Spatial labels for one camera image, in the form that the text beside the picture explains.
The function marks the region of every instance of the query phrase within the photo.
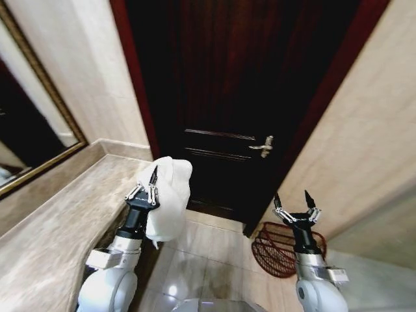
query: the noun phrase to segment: door frame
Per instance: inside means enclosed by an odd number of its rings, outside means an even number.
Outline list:
[[[263,209],[253,210],[250,215],[250,221],[244,227],[243,233],[250,237],[261,221],[268,204],[272,200],[273,194],[280,187],[289,173],[292,165],[297,159],[302,148],[317,126],[320,118],[330,104],[336,91],[342,84],[348,71],[357,59],[361,49],[368,40],[378,20],[386,10],[390,0],[362,0],[358,5],[356,15],[347,29],[344,40],[336,52],[328,71],[319,84],[311,103],[309,104],[303,120],[300,122],[297,132],[295,133],[292,143],[285,152],[283,160],[276,170],[270,185],[266,186],[270,198],[265,198],[260,203]],[[127,67],[131,76],[133,88],[135,90],[138,106],[142,114],[142,119],[146,133],[148,135],[150,149],[153,158],[160,157],[160,149],[157,142],[155,126],[150,114],[146,89],[144,87],[142,71],[138,61],[138,54],[133,40],[129,17],[125,5],[125,0],[110,0],[112,12],[120,41],[122,43]]]

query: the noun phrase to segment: marble countertop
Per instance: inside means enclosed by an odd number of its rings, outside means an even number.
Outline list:
[[[107,155],[2,236],[0,311],[74,311],[89,251],[148,164]]]

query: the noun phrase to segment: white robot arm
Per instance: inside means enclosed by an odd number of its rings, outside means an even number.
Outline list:
[[[305,312],[348,312],[348,306],[338,286],[348,282],[345,270],[328,266],[311,228],[317,223],[320,210],[305,190],[308,212],[289,214],[276,193],[274,213],[293,230],[296,254],[296,293]]]

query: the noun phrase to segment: wire basket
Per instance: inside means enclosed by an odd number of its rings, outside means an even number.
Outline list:
[[[314,231],[312,235],[325,258],[325,238]],[[260,267],[270,275],[289,278],[296,273],[293,246],[294,236],[289,226],[265,222],[252,243],[252,252]]]

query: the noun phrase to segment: door handle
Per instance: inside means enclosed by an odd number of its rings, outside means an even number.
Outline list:
[[[254,149],[261,150],[262,158],[266,158],[268,154],[270,153],[270,151],[273,150],[272,142],[273,142],[273,136],[269,135],[268,137],[266,137],[266,142],[263,145],[249,146],[249,148],[251,148],[252,150]]]

